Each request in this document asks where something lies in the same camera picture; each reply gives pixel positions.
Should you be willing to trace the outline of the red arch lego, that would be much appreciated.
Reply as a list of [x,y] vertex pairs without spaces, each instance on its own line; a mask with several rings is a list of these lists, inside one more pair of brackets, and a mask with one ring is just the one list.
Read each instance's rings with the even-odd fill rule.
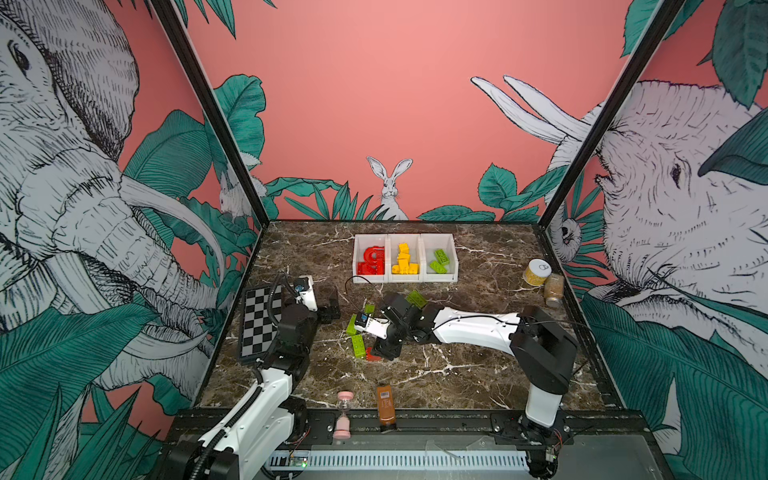
[[385,271],[385,249],[382,246],[373,246],[365,250],[364,262],[371,265],[374,275],[381,275]]

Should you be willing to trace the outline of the large green lego plate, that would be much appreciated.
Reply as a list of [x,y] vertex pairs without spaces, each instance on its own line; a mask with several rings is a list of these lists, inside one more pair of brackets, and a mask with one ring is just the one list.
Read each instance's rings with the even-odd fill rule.
[[428,301],[417,290],[412,290],[410,293],[408,293],[406,295],[406,300],[419,309],[423,309],[428,303]]

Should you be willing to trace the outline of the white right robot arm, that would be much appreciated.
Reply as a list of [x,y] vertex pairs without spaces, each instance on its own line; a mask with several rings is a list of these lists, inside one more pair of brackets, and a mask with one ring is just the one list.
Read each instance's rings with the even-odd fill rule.
[[375,336],[372,352],[387,360],[398,358],[407,341],[467,344],[513,356],[530,383],[525,419],[547,429],[569,391],[578,350],[576,339],[536,306],[519,313],[466,312],[431,302],[419,307],[391,293],[372,313],[361,313],[354,327]]

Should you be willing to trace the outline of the red lego stack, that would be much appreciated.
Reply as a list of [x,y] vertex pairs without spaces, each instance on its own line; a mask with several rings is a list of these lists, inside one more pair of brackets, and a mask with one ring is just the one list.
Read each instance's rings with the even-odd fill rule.
[[370,362],[377,362],[377,361],[381,361],[382,358],[379,357],[379,356],[374,355],[372,353],[372,349],[371,348],[367,348],[366,349],[366,360],[370,361]]

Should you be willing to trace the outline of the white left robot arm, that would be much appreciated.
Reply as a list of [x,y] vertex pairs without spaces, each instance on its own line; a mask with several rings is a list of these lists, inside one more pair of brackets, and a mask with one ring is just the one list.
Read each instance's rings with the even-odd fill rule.
[[319,306],[309,275],[290,290],[294,302],[275,319],[270,288],[267,314],[276,336],[247,393],[199,439],[172,446],[152,479],[253,479],[278,447],[308,432],[306,403],[292,393],[309,367],[318,326],[340,317],[338,295]]

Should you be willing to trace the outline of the red lego brick long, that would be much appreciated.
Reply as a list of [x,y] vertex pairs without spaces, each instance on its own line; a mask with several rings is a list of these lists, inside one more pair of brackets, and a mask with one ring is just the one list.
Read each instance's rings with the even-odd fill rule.
[[371,265],[367,262],[359,262],[357,264],[358,275],[374,275],[375,271],[371,269]]

